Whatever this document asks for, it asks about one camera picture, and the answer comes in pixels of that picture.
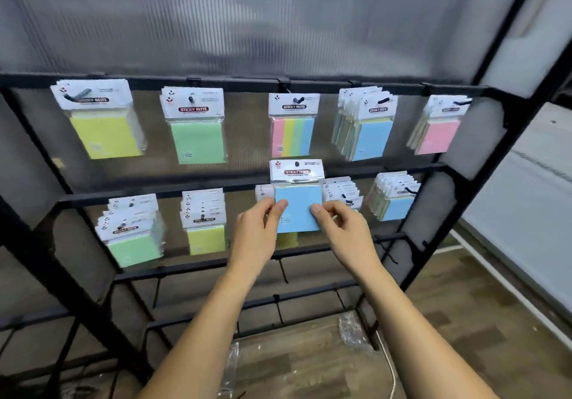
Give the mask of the clear plastic wrapper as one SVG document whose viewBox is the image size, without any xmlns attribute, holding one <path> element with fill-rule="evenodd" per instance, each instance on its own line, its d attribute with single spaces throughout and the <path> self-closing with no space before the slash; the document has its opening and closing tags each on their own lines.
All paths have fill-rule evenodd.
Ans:
<svg viewBox="0 0 572 399">
<path fill-rule="evenodd" d="M 236 371 L 240 358 L 240 344 L 233 342 L 229 348 L 223 377 L 220 383 L 218 399 L 232 399 L 236 384 Z"/>
<path fill-rule="evenodd" d="M 339 316 L 338 331 L 348 347 L 361 352 L 375 352 L 355 311 L 348 311 Z"/>
</svg>

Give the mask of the person's left hand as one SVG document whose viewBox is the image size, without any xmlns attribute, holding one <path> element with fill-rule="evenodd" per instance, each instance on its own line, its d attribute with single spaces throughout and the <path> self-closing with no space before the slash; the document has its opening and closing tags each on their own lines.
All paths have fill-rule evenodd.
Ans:
<svg viewBox="0 0 572 399">
<path fill-rule="evenodd" d="M 258 201 L 238 215 L 225 278 L 253 284 L 276 249 L 276 236 L 267 234 L 269 200 Z"/>
</svg>

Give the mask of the blue sticky note packet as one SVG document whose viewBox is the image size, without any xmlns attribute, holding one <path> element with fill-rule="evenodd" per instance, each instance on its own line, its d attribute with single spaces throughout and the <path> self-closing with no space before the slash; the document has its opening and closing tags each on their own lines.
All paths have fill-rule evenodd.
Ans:
<svg viewBox="0 0 572 399">
<path fill-rule="evenodd" d="M 320 227 L 311 206 L 323 202 L 323 161 L 309 158 L 273 159 L 269 162 L 269 174 L 275 201 L 288 202 L 277 233 L 318 231 Z"/>
</svg>

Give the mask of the person's right forearm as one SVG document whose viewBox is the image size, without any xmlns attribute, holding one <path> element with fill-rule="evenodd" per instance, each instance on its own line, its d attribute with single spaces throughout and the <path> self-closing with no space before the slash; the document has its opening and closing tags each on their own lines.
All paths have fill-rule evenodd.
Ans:
<svg viewBox="0 0 572 399">
<path fill-rule="evenodd" d="M 380 263 L 352 273 L 374 309 L 409 399 L 499 399 Z"/>
</svg>

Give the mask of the yellow sticky note packet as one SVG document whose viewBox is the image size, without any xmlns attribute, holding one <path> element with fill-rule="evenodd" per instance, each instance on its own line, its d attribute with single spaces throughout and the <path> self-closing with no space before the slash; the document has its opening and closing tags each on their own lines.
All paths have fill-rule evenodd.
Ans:
<svg viewBox="0 0 572 399">
<path fill-rule="evenodd" d="M 63 98 L 91 88 L 81 103 Z M 59 80 L 50 86 L 91 159 L 142 156 L 147 141 L 127 79 Z"/>
</svg>

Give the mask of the stack of blue note packets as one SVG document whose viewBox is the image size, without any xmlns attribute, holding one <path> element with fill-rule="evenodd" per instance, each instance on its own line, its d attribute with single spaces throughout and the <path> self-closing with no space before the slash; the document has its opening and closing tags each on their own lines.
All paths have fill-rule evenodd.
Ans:
<svg viewBox="0 0 572 399">
<path fill-rule="evenodd" d="M 418 194 L 420 183 L 406 171 L 380 172 L 366 196 L 366 205 L 380 222 L 404 219 Z"/>
<path fill-rule="evenodd" d="M 378 86 L 340 89 L 331 142 L 349 162 L 382 157 L 397 113 L 397 96 Z"/>
</svg>

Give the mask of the stack of white-topped note packets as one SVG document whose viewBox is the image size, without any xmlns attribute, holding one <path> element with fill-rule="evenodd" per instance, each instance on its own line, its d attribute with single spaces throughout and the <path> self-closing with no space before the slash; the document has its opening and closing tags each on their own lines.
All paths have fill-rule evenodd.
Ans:
<svg viewBox="0 0 572 399">
<path fill-rule="evenodd" d="M 322 184 L 323 203 L 340 201 L 352 210 L 358 211 L 363 204 L 364 196 L 350 176 L 326 178 Z"/>
</svg>

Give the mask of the person's right hand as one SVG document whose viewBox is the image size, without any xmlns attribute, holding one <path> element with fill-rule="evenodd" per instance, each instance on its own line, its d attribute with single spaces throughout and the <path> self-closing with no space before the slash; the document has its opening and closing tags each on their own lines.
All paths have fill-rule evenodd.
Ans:
<svg viewBox="0 0 572 399">
<path fill-rule="evenodd" d="M 326 201 L 322 205 L 334 219 L 334 233 L 326 237 L 338 261 L 358 280 L 380 269 L 381 262 L 365 218 L 340 201 Z"/>
</svg>

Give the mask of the stack of yellow note packets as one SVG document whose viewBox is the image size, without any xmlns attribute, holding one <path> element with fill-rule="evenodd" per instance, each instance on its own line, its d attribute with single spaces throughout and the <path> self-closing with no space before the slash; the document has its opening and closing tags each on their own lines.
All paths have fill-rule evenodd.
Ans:
<svg viewBox="0 0 572 399">
<path fill-rule="evenodd" d="M 275 198 L 275 189 L 271 184 L 261 184 L 256 185 L 255 189 L 256 201 L 261 201 L 265 198 Z M 298 233 L 288 232 L 288 233 L 278 233 L 276 239 L 276 249 L 285 250 L 298 247 Z"/>
<path fill-rule="evenodd" d="M 191 256 L 226 251 L 227 218 L 223 188 L 182 192 L 180 217 Z"/>
</svg>

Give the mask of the green sticky note packet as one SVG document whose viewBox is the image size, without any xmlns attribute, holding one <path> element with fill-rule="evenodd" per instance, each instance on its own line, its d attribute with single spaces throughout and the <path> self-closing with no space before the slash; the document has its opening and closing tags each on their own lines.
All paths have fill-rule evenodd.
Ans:
<svg viewBox="0 0 572 399">
<path fill-rule="evenodd" d="M 195 98 L 194 106 L 189 106 L 191 94 Z M 165 86 L 160 103 L 180 164 L 226 162 L 222 88 Z"/>
</svg>

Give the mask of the stack of pink note packets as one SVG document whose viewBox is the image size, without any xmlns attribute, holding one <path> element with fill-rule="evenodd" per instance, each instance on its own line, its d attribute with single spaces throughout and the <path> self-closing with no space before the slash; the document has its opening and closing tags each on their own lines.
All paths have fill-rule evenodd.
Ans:
<svg viewBox="0 0 572 399">
<path fill-rule="evenodd" d="M 453 101 L 465 97 L 467 96 L 432 94 L 406 146 L 413 150 L 415 155 L 447 152 L 462 118 L 471 105 L 454 106 Z"/>
</svg>

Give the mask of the black metal display rack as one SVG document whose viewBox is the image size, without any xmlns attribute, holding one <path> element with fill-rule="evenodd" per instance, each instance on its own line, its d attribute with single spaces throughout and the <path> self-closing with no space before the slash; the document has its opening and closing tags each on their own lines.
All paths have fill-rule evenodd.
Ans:
<svg viewBox="0 0 572 399">
<path fill-rule="evenodd" d="M 151 377 L 189 322 L 226 253 L 191 257 L 175 201 L 223 188 L 239 201 L 269 182 L 269 93 L 319 93 L 311 157 L 326 177 L 369 180 L 406 171 L 420 181 L 402 220 L 372 222 L 382 264 L 403 290 L 474 200 L 540 107 L 572 74 L 572 0 L 514 0 L 467 83 L 415 77 L 121 76 L 0 68 L 0 398 L 115 397 Z M 144 131 L 142 156 L 91 159 L 56 102 L 59 80 L 124 78 Z M 183 165 L 160 103 L 165 86 L 222 88 L 226 162 Z M 382 157 L 347 161 L 331 142 L 340 89 L 397 96 Z M 432 94 L 473 99 L 447 152 L 406 146 Z M 155 193 L 166 225 L 161 258 L 121 268 L 96 233 L 113 198 Z"/>
</svg>

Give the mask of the white cabinet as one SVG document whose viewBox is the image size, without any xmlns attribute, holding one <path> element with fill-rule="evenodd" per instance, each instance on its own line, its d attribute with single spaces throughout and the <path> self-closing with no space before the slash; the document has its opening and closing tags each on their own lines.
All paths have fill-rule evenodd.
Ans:
<svg viewBox="0 0 572 399">
<path fill-rule="evenodd" d="M 572 323 L 572 109 L 541 108 L 462 220 Z"/>
</svg>

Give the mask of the translucent corrugated panel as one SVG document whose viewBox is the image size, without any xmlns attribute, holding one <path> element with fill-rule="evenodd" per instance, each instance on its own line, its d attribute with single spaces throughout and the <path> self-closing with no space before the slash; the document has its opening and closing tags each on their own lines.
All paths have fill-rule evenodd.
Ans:
<svg viewBox="0 0 572 399">
<path fill-rule="evenodd" d="M 0 0 L 0 68 L 469 82 L 514 0 Z"/>
</svg>

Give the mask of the striped multicolour sticky note packet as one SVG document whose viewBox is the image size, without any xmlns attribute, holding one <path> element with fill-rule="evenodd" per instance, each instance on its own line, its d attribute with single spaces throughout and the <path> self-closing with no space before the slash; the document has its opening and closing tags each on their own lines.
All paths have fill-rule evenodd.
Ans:
<svg viewBox="0 0 572 399">
<path fill-rule="evenodd" d="M 292 99 L 295 96 L 304 96 L 304 102 L 294 104 Z M 319 102 L 319 93 L 269 93 L 268 116 L 271 122 L 273 159 L 310 154 Z"/>
</svg>

